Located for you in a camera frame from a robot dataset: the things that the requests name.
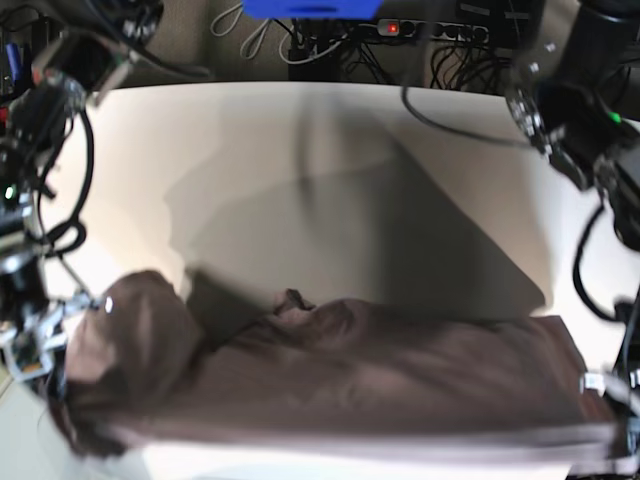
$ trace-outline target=white table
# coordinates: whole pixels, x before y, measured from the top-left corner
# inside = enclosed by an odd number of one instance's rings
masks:
[[[441,122],[520,137],[502,99],[428,90],[411,98]],[[155,268],[186,294],[185,269],[196,269],[227,306],[268,308],[286,287],[316,302],[356,296],[423,310],[450,304],[460,314],[540,305],[539,312],[563,316],[590,368],[615,360],[623,329],[597,320],[571,284],[577,239],[596,197],[579,194],[533,151],[432,130],[405,112],[398,89],[369,85],[123,90],[91,118],[97,164],[83,213],[89,240],[70,261],[96,291],[124,272]],[[82,178],[77,123],[53,174],[60,195],[46,207],[47,223],[67,214]],[[596,228],[583,266],[588,290],[607,307],[635,293],[640,265],[611,221]],[[52,290],[68,292],[55,264],[48,272]],[[398,470],[241,449],[222,460],[217,451],[158,446],[136,458],[163,479],[205,472],[308,479],[312,465],[330,469],[317,474],[323,478],[400,471],[448,478],[439,466]],[[567,469],[457,469],[451,478],[561,479]]]

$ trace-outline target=brown cloth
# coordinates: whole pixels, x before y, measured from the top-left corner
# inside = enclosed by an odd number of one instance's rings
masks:
[[[616,438],[607,404],[580,393],[585,365],[558,317],[425,319],[358,300],[313,307],[289,290],[211,351],[158,273],[105,298],[69,344],[64,402],[51,402],[80,454],[189,440],[573,463],[607,458]]]

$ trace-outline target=green led light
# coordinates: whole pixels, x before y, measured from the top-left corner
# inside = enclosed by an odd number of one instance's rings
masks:
[[[616,123],[622,123],[622,117],[620,116],[619,113],[609,112],[609,117],[611,117],[611,120],[613,120]]]

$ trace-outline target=blue object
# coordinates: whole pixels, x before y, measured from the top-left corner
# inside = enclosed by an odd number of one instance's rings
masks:
[[[383,0],[244,0],[255,18],[373,18]]]
[[[15,43],[5,45],[7,58],[9,59],[9,70],[11,70],[11,81],[15,85],[22,78],[22,59],[20,58],[20,48]]]

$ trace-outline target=power strip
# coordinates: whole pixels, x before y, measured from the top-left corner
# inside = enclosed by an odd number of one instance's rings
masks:
[[[426,26],[427,22],[389,18],[380,19],[377,23],[378,34],[383,37],[418,37]],[[431,39],[451,42],[473,41],[479,44],[487,44],[489,43],[489,29],[480,25],[436,22],[433,25]]]

